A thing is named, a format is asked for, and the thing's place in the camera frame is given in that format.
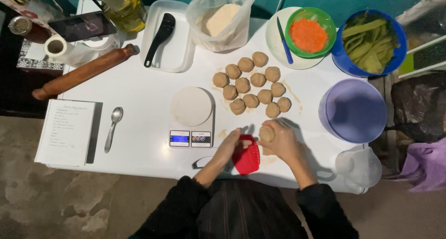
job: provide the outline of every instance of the phone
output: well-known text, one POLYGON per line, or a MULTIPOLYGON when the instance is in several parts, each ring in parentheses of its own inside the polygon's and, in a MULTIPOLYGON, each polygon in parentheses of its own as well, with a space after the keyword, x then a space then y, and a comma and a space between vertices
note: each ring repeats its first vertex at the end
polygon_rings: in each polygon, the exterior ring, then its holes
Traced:
POLYGON ((114 25, 105 18, 102 11, 53 20, 48 25, 67 42, 76 42, 116 33, 114 25))

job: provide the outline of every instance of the spice jar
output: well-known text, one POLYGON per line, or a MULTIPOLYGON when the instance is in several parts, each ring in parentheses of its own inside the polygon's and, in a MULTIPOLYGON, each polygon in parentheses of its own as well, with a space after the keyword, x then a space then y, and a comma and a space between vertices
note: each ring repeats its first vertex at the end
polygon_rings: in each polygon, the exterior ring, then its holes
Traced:
POLYGON ((8 27, 13 34, 20 35, 30 42, 43 44, 51 37, 47 29, 33 23, 25 16, 14 17, 8 27))

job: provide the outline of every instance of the olive oil bottle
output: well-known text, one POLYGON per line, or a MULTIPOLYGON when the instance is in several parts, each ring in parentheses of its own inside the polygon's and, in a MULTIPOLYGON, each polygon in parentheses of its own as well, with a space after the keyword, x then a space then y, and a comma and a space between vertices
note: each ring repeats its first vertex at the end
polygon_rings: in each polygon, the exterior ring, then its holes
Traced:
POLYGON ((103 14, 120 31, 140 31, 145 26, 147 12, 141 0, 102 0, 103 14))

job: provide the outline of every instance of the concrete floor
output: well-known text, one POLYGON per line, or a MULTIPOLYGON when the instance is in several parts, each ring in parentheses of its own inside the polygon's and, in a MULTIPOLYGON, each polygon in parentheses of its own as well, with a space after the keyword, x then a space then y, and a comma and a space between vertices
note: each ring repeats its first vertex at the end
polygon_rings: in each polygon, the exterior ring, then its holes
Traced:
MULTIPOLYGON (((126 238, 176 183, 173 179, 54 170, 34 163, 43 120, 0 116, 0 238, 126 238)), ((410 193, 382 181, 363 195, 337 194, 362 239, 446 235, 446 191, 410 193)), ((294 190, 282 189, 303 220, 294 190)))

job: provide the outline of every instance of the blue knife handle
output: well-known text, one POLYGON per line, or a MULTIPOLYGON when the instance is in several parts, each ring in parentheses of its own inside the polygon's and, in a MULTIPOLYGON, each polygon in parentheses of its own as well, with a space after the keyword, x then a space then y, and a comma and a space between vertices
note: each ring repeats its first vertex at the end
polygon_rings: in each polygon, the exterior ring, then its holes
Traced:
POLYGON ((286 58, 288 59, 289 64, 293 64, 293 58, 291 57, 291 52, 289 51, 288 45, 285 40, 282 40, 283 48, 285 48, 286 58))

